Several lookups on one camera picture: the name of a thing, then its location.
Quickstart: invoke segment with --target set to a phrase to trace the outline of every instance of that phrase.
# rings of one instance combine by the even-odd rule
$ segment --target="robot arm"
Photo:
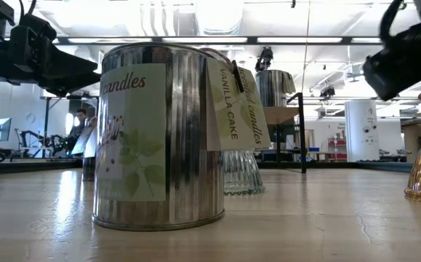
[[[384,48],[368,57],[363,67],[366,81],[383,100],[421,81],[421,23],[395,36],[389,33],[402,1],[393,0],[383,15],[380,38]],[[414,2],[421,18],[421,0]]]
[[[58,96],[99,82],[100,75],[94,72],[97,64],[57,49],[52,43],[56,31],[31,13],[21,17],[5,41],[7,21],[15,22],[13,9],[0,0],[0,82],[38,84]]]

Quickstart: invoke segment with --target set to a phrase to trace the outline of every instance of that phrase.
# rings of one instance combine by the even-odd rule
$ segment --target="table surface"
[[[226,197],[216,223],[126,232],[91,222],[78,170],[0,175],[0,261],[421,261],[407,175],[263,170],[266,194]]]

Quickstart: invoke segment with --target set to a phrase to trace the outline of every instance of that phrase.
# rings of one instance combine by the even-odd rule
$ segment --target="person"
[[[82,130],[86,127],[87,111],[86,109],[79,109],[76,112],[76,118],[79,120],[79,124],[74,126],[68,137],[66,138],[67,151],[71,152],[76,145],[76,141],[81,136]]]

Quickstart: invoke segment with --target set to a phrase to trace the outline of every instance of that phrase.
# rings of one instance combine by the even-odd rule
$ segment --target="white pillar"
[[[345,115],[348,162],[380,160],[375,101],[349,101],[345,104]]]

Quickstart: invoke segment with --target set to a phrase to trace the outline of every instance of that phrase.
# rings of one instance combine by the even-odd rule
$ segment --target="ribbed tin can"
[[[280,70],[267,70],[255,75],[263,106],[285,106],[283,104],[284,73]]]
[[[222,158],[218,151],[207,151],[207,58],[198,49],[162,43],[128,44],[105,55],[103,74],[129,65],[165,64],[166,200],[102,199],[96,180],[95,223],[121,230],[160,231],[200,226],[223,217]]]
[[[82,159],[82,180],[94,181],[95,179],[95,156]]]

